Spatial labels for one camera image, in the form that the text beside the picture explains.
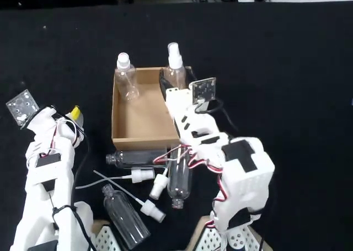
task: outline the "black tabletop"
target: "black tabletop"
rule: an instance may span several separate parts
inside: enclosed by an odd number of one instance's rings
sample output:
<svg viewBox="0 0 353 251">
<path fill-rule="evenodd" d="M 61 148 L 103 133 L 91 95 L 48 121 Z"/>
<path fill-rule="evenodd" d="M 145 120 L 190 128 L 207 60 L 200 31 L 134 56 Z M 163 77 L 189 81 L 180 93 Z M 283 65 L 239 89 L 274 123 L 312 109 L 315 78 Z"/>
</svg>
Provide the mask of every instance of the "black tabletop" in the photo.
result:
<svg viewBox="0 0 353 251">
<path fill-rule="evenodd" d="M 351 235 L 353 3 L 176 4 L 0 12 L 1 246 L 12 244 L 25 201 L 25 151 L 33 134 L 20 131 L 5 108 L 19 86 L 40 105 L 63 112 L 79 105 L 92 153 L 79 185 L 114 151 L 110 139 L 113 71 L 119 52 L 137 67 L 167 64 L 179 43 L 199 78 L 217 77 L 217 96 L 240 133 L 256 136 L 276 166 L 271 222 L 254 227 L 275 250 L 347 250 Z M 232 132 L 222 114 L 221 130 Z M 76 164 L 85 153 L 77 149 Z M 194 172 L 181 211 L 164 192 L 156 202 L 162 224 L 141 214 L 151 237 L 136 250 L 186 247 L 211 210 L 216 177 Z M 145 200 L 152 182 L 122 185 Z M 77 194 L 107 218 L 101 186 Z"/>
</svg>

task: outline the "white spray cap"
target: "white spray cap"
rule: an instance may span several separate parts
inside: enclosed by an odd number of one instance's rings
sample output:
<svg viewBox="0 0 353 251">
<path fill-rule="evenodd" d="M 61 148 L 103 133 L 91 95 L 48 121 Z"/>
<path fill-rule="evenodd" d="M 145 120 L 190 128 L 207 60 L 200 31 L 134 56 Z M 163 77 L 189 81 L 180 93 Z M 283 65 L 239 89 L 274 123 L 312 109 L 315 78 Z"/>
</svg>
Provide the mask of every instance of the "white spray cap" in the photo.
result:
<svg viewBox="0 0 353 251">
<path fill-rule="evenodd" d="M 153 179 L 153 178 L 154 178 L 154 170 L 153 169 L 147 169 L 147 170 L 133 169 L 133 170 L 131 170 L 131 179 L 132 179 L 133 183 L 139 183 L 144 180 Z"/>
<path fill-rule="evenodd" d="M 169 52 L 169 66 L 171 69 L 179 69 L 183 66 L 183 58 L 179 52 L 179 45 L 176 42 L 172 42 L 168 44 L 168 52 Z"/>
<path fill-rule="evenodd" d="M 122 52 L 117 56 L 116 67 L 119 71 L 127 71 L 130 69 L 130 58 L 127 53 Z"/>
<path fill-rule="evenodd" d="M 158 200 L 163 189 L 168 185 L 168 178 L 165 175 L 158 174 L 153 183 L 153 188 L 149 196 L 154 200 Z"/>
<path fill-rule="evenodd" d="M 147 216 L 154 218 L 159 223 L 161 223 L 165 218 L 165 214 L 160 211 L 159 208 L 157 208 L 155 204 L 150 200 L 146 200 L 140 210 Z"/>
</svg>

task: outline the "clear plastic bottle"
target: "clear plastic bottle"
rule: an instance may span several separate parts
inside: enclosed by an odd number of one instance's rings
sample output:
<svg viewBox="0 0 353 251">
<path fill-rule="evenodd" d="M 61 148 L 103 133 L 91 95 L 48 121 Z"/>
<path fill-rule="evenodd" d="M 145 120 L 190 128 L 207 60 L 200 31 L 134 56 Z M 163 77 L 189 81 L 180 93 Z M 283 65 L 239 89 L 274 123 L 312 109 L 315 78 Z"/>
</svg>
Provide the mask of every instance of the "clear plastic bottle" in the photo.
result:
<svg viewBox="0 0 353 251">
<path fill-rule="evenodd" d="M 105 195 L 104 207 L 128 249 L 131 250 L 150 233 L 122 191 L 114 190 L 110 184 L 104 186 L 102 191 Z"/>
<path fill-rule="evenodd" d="M 179 45 L 172 42 L 168 45 L 169 66 L 164 69 L 164 78 L 171 83 L 173 87 L 185 89 L 186 86 L 186 70 L 183 66 L 183 58 L 179 52 Z"/>
<path fill-rule="evenodd" d="M 172 198 L 172 207 L 174 209 L 182 209 L 184 200 L 189 197 L 191 192 L 192 172 L 188 167 L 190 156 L 186 153 L 185 156 L 180 158 L 185 149 L 177 149 L 170 156 L 171 158 L 179 158 L 179 160 L 169 163 L 169 183 L 167 188 L 168 194 Z"/>
<path fill-rule="evenodd" d="M 154 164 L 153 160 L 167 152 L 166 149 L 141 150 L 141 151 L 119 151 L 107 154 L 105 161 L 118 168 L 124 169 L 151 169 L 165 168 L 165 164 Z"/>
<path fill-rule="evenodd" d="M 136 69 L 130 63 L 128 54 L 122 52 L 118 55 L 114 75 L 115 83 L 124 100 L 135 99 L 139 96 Z"/>
</svg>

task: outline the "white robotic arm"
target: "white robotic arm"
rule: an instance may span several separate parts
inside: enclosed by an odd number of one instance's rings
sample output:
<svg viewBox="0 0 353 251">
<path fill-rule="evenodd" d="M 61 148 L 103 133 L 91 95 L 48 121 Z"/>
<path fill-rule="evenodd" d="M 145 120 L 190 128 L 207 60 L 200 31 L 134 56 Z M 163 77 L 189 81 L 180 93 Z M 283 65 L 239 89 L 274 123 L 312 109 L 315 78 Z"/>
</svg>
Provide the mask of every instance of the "white robotic arm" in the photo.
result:
<svg viewBox="0 0 353 251">
<path fill-rule="evenodd" d="M 206 95 L 210 94 L 209 85 L 206 84 L 204 89 Z M 266 204 L 274 164 L 259 139 L 240 137 L 230 140 L 225 132 L 219 131 L 210 114 L 198 114 L 196 111 L 207 109 L 208 102 L 200 98 L 201 102 L 195 104 L 197 94 L 191 84 L 189 88 L 167 89 L 165 103 L 181 143 L 190 146 L 189 167 L 205 164 L 219 174 L 220 191 L 213 200 L 212 220 L 207 225 L 224 232 L 232 218 L 243 209 L 250 216 L 250 224 L 260 217 L 260 210 Z"/>
<path fill-rule="evenodd" d="M 74 148 L 83 139 L 74 120 L 55 120 L 52 117 L 55 113 L 54 108 L 44 108 L 27 125 L 35 137 L 26 152 L 27 196 L 11 251 L 88 249 L 88 242 L 70 208 L 53 215 L 53 209 L 71 205 Z M 74 206 L 90 236 L 93 213 L 89 205 L 76 202 Z"/>
</svg>

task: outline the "open cardboard box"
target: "open cardboard box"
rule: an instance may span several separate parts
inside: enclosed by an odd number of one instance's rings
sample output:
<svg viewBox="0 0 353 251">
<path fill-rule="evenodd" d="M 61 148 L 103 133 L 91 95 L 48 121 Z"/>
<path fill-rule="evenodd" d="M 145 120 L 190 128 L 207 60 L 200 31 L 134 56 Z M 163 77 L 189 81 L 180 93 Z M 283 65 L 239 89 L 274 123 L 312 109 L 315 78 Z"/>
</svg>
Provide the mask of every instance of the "open cardboard box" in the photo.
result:
<svg viewBox="0 0 353 251">
<path fill-rule="evenodd" d="M 121 99 L 114 80 L 111 138 L 117 149 L 156 149 L 180 143 L 159 87 L 160 70 L 136 69 L 140 97 L 130 102 Z"/>
</svg>

